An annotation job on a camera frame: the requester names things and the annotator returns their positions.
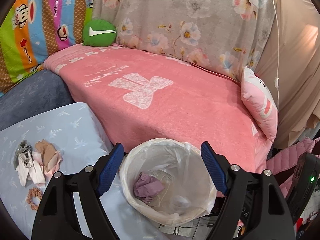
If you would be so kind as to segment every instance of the wire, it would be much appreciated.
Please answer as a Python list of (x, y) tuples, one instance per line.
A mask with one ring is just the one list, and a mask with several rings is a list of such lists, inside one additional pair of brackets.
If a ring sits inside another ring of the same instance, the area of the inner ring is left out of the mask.
[(277, 22), (277, 29), (278, 29), (278, 64), (277, 64), (277, 76), (275, 79), (275, 87), (278, 92), (278, 98), (277, 98), (277, 107), (279, 111), (279, 50), (280, 50), (280, 33), (279, 33), (279, 22), (278, 22), (278, 16), (277, 16), (277, 11), (276, 11), (276, 5), (275, 5), (275, 0), (272, 0), (273, 3), (273, 8), (275, 9), (275, 14), (276, 14), (276, 22)]
[(199, 219), (202, 219), (202, 220), (205, 220), (205, 221), (210, 221), (212, 217), (201, 217)]
[(179, 234), (179, 232), (180, 232), (179, 227), (175, 227), (174, 231), (173, 231), (173, 235), (177, 236)]
[(239, 227), (237, 236), (239, 236), (239, 233), (240, 233), (242, 228), (243, 228), (243, 225)]
[(179, 226), (180, 228), (197, 228), (197, 227), (204, 227), (204, 226), (213, 226), (215, 224), (205, 224), (205, 225), (199, 225), (199, 226), (194, 226), (194, 227), (182, 227), (182, 226)]

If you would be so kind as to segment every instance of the pink pillow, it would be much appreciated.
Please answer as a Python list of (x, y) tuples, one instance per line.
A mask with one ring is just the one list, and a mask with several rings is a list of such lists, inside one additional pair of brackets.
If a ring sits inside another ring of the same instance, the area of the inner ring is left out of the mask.
[(242, 75), (241, 99), (263, 133), (273, 142), (277, 134), (278, 109), (266, 85), (247, 67)]

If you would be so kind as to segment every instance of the white plastic bag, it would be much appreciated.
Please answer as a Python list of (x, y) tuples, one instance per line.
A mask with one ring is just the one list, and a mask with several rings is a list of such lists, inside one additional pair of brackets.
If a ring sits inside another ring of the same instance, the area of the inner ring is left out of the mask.
[[(152, 207), (133, 193), (142, 171), (166, 186)], [(200, 151), (190, 143), (170, 139), (152, 139), (131, 150), (120, 167), (120, 179), (129, 204), (164, 226), (176, 227), (208, 215), (217, 195)]]

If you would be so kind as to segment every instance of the white swoosh logo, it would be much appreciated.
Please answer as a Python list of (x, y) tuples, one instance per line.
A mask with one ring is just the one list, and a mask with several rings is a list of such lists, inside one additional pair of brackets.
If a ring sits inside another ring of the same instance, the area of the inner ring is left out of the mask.
[(94, 31), (91, 27), (89, 27), (89, 36), (94, 36), (103, 33), (115, 33), (116, 31)]

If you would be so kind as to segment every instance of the pink blanket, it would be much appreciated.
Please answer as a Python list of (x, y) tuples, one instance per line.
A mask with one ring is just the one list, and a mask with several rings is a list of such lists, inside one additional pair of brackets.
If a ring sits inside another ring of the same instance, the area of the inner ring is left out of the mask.
[(246, 171), (261, 172), (271, 142), (243, 105), (240, 86), (184, 61), (120, 46), (71, 46), (44, 62), (86, 102), (126, 152), (153, 138), (209, 141)]

